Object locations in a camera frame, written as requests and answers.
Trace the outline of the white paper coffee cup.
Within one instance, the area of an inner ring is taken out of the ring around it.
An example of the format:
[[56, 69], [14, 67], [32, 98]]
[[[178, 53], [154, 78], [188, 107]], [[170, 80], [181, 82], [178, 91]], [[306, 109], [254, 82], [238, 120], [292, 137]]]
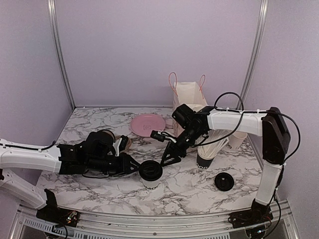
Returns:
[[161, 178], [154, 179], [154, 178], [142, 178], [142, 183], [148, 190], [154, 190], [156, 189], [160, 184]]

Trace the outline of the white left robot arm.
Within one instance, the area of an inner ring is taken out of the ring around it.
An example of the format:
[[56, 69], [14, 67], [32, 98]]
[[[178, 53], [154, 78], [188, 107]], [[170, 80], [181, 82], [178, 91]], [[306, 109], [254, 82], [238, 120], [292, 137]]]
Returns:
[[81, 143], [56, 144], [42, 147], [15, 145], [0, 141], [0, 186], [12, 195], [43, 210], [51, 221], [63, 217], [53, 192], [39, 189], [17, 176], [12, 169], [36, 169], [60, 175], [82, 175], [86, 171], [103, 173], [106, 177], [121, 177], [138, 171], [139, 163], [124, 152], [129, 142], [122, 135], [116, 138], [109, 130], [91, 132]]

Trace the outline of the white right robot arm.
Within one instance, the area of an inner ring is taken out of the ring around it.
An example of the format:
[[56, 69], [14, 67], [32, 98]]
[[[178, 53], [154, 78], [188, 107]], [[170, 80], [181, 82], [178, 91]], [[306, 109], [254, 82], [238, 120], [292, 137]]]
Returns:
[[259, 222], [266, 215], [265, 206], [271, 202], [278, 186], [291, 140], [280, 110], [272, 107], [265, 112], [239, 111], [205, 106], [195, 112], [182, 104], [174, 110], [172, 117], [183, 128], [183, 132], [169, 140], [161, 158], [161, 166], [179, 163], [186, 157], [187, 149], [211, 130], [239, 131], [262, 138], [265, 163], [254, 200], [257, 204], [247, 212], [250, 222]]

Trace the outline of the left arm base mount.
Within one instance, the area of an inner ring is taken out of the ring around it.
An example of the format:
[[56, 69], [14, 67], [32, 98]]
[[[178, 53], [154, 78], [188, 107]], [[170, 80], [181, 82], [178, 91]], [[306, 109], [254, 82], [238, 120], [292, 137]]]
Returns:
[[80, 213], [76, 210], [60, 208], [53, 192], [44, 190], [47, 196], [44, 208], [37, 210], [36, 217], [61, 226], [76, 227]]

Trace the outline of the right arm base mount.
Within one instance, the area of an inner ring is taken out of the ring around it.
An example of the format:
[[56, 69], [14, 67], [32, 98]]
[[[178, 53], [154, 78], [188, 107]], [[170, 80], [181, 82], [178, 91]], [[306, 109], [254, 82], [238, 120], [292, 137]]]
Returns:
[[262, 215], [259, 211], [244, 210], [231, 213], [229, 215], [228, 222], [232, 224], [234, 229], [236, 229], [270, 222], [273, 218], [274, 217], [271, 212], [267, 212]]

